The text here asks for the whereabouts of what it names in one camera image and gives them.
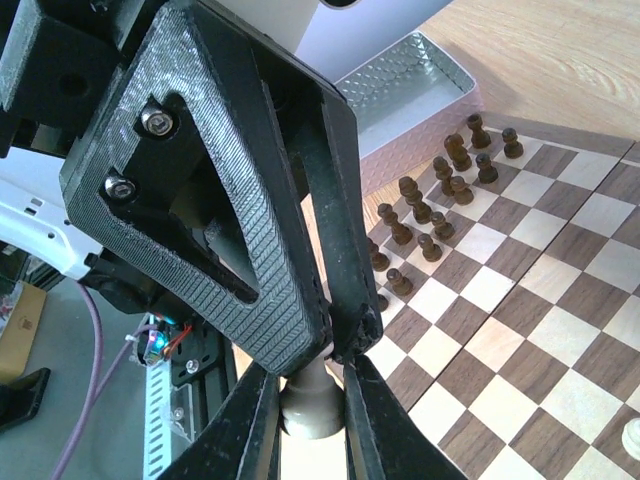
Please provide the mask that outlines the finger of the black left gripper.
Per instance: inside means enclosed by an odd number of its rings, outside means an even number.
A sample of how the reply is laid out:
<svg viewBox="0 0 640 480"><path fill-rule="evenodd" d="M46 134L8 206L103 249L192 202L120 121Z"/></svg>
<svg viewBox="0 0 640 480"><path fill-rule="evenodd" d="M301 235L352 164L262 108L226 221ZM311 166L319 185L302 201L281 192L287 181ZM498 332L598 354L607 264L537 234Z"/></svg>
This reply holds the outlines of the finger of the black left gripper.
<svg viewBox="0 0 640 480"><path fill-rule="evenodd" d="M216 282L232 298L214 324L259 363L353 357L382 330L355 115L323 74L230 8L194 10L199 170Z"/></svg>
<svg viewBox="0 0 640 480"><path fill-rule="evenodd" d="M286 141L331 90L224 7L163 5L64 163L71 222L294 373L330 333Z"/></svg>

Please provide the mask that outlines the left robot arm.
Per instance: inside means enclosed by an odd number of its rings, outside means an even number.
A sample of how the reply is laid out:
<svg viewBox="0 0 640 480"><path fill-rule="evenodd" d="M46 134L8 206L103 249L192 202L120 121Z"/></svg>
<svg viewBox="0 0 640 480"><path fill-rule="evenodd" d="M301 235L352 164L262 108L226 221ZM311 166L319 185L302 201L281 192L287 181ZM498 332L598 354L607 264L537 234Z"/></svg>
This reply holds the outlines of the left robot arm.
<svg viewBox="0 0 640 480"><path fill-rule="evenodd" d="M314 9L3 2L2 240L275 375L369 350L356 118L295 55Z"/></svg>

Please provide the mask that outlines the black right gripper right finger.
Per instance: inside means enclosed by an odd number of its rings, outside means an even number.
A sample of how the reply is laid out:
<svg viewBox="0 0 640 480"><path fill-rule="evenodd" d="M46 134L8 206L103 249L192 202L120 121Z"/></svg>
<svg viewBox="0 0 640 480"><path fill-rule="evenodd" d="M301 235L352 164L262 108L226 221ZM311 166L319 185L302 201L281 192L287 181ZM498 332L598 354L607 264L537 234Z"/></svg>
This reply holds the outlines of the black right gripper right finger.
<svg viewBox="0 0 640 480"><path fill-rule="evenodd" d="M350 479L463 479L465 474L413 423L371 360L344 364Z"/></svg>

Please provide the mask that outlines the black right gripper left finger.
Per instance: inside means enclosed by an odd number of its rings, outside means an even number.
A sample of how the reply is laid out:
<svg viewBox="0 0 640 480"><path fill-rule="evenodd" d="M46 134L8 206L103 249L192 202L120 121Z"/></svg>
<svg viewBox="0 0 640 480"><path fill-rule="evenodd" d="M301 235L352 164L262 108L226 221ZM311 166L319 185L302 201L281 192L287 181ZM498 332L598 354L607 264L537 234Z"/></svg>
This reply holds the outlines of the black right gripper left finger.
<svg viewBox="0 0 640 480"><path fill-rule="evenodd" d="M169 466L169 477L279 479L279 393L279 377L251 364L202 434Z"/></svg>

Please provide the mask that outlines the white rook chess piece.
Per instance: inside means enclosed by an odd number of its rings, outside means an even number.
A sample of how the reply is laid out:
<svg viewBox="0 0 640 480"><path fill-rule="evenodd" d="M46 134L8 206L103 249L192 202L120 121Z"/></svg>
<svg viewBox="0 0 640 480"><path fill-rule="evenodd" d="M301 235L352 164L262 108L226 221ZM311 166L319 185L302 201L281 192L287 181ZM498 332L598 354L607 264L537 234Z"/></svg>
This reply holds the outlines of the white rook chess piece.
<svg viewBox="0 0 640 480"><path fill-rule="evenodd" d="M324 439L344 427L344 391L322 356L286 380L280 412L283 430L294 438Z"/></svg>

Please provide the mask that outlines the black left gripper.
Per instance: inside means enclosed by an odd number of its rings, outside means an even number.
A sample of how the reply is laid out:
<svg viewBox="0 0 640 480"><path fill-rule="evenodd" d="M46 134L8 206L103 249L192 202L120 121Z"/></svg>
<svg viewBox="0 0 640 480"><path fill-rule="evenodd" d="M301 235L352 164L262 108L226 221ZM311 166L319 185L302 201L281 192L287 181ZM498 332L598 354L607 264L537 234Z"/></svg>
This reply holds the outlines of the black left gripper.
<svg viewBox="0 0 640 480"><path fill-rule="evenodd" d="M209 153L178 85L202 1L4 1L1 155L72 165L198 165Z"/></svg>

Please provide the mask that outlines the white pawn chess piece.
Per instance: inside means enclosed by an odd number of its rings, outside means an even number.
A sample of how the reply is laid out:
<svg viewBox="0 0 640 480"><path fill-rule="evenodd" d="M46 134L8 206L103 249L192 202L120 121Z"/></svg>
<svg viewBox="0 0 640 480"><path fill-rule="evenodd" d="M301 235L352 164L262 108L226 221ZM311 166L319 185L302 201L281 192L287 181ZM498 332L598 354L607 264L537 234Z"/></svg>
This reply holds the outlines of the white pawn chess piece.
<svg viewBox="0 0 640 480"><path fill-rule="evenodd" d="M631 419L623 428L621 434L622 445L627 454L635 459L640 460L640 418Z"/></svg>

